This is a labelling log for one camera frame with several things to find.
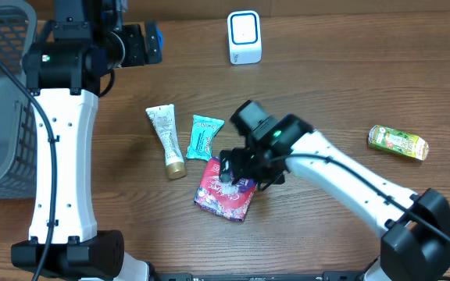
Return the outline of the teal tissue pack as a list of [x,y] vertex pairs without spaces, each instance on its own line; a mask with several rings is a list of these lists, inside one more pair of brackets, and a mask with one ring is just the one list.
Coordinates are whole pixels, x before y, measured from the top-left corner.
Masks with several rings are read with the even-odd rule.
[[187,159],[210,160],[213,156],[213,139],[223,125],[222,119],[193,115]]

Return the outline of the grey plastic shopping basket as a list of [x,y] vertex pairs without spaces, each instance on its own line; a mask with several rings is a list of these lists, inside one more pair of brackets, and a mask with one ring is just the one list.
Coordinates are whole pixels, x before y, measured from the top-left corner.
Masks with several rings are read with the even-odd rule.
[[[0,60],[20,80],[21,59],[34,41],[37,18],[25,1],[0,1]],[[30,101],[0,70],[0,199],[34,197],[36,126]]]

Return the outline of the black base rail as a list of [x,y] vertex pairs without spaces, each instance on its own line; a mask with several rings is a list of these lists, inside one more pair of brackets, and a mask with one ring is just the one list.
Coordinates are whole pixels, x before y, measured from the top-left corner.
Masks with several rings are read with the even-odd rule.
[[361,281],[362,273],[357,271],[326,271],[320,274],[280,275],[192,275],[191,273],[157,273],[149,281]]

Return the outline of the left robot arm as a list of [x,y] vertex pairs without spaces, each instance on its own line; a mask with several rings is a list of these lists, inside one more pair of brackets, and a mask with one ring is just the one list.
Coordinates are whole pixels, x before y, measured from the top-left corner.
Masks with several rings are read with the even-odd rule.
[[158,63],[146,50],[148,23],[124,25],[124,1],[57,1],[55,19],[26,51],[22,67],[37,127],[37,191],[28,238],[11,261],[34,277],[155,280],[130,256],[119,230],[100,230],[91,198],[91,142],[101,79],[120,67]]

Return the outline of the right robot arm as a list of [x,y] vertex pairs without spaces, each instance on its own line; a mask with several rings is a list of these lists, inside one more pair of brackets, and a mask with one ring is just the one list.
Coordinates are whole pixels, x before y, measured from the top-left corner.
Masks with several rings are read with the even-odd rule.
[[278,120],[248,100],[231,116],[243,148],[220,153],[220,180],[251,179],[258,190],[292,173],[325,190],[380,239],[380,254],[357,280],[440,280],[450,268],[450,204],[434,189],[423,194],[378,176],[289,114]]

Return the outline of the white barcode scanner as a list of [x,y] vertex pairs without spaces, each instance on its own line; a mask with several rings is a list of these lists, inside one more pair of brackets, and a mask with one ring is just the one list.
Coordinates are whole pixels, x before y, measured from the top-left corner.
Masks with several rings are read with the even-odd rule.
[[230,63],[246,65],[262,59],[263,44],[260,17],[256,11],[235,11],[227,17]]

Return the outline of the white tube gold cap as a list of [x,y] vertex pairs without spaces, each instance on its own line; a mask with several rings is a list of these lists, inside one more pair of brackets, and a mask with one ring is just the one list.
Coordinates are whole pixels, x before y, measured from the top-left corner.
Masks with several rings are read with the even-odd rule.
[[186,176],[187,170],[178,142],[174,105],[149,107],[146,108],[145,112],[163,146],[166,175],[171,180]]

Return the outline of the red purple liner pack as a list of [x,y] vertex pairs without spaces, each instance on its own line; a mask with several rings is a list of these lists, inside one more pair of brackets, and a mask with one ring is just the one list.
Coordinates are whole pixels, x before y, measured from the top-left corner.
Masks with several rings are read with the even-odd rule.
[[243,222],[253,199],[256,182],[241,179],[237,184],[222,183],[220,160],[211,158],[196,190],[194,203],[200,208],[230,221]]

